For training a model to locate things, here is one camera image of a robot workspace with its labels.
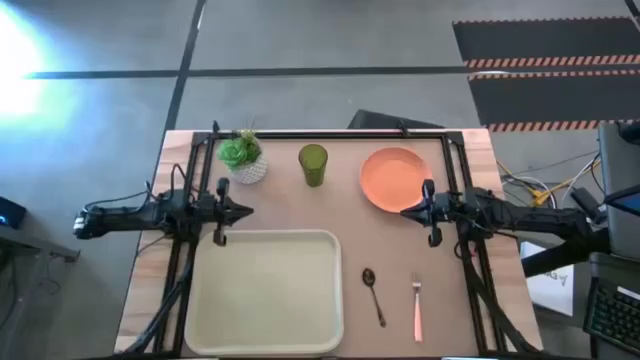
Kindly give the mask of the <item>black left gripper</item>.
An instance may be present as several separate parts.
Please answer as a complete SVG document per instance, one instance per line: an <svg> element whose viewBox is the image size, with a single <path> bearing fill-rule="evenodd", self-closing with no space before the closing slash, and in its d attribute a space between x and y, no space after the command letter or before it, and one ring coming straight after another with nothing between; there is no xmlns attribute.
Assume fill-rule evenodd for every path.
<svg viewBox="0 0 640 360"><path fill-rule="evenodd" d="M227 243L224 227L251 215L253 208L232 202L227 204L230 181L222 177L218 180L214 193L203 190L197 201L197 218L202 223L215 223L213 242L224 247Z"/></svg>

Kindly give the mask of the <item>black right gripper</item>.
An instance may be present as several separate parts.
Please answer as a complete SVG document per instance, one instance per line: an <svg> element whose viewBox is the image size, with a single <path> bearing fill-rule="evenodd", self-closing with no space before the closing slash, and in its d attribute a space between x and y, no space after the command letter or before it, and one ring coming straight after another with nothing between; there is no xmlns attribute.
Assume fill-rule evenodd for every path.
<svg viewBox="0 0 640 360"><path fill-rule="evenodd" d="M459 191L447 191L437 193L435 183L431 179L425 179L422 185L424 201L419 204L403 209L400 215L406 219L419 224L425 223L425 217L419 212L425 210L427 226L431 228L428 236L429 246L438 247L442 242L442 232L438 227L439 222L451 222L454 212L457 212L462 205L463 193Z"/></svg>

